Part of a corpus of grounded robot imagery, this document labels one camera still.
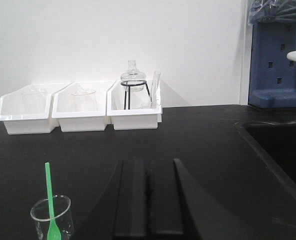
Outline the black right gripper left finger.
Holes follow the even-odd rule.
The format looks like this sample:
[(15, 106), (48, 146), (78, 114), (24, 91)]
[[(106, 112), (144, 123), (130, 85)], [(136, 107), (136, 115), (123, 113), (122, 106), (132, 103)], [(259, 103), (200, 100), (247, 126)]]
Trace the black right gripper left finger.
[(142, 160), (119, 162), (76, 237), (147, 237), (146, 174)]

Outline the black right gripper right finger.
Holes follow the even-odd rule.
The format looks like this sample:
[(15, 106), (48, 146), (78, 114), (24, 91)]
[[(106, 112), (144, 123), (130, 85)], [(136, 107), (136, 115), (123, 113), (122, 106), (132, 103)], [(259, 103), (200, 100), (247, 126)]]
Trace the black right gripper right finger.
[(209, 192), (179, 159), (150, 175), (149, 229), (154, 240), (296, 240), (296, 203), (282, 187)]

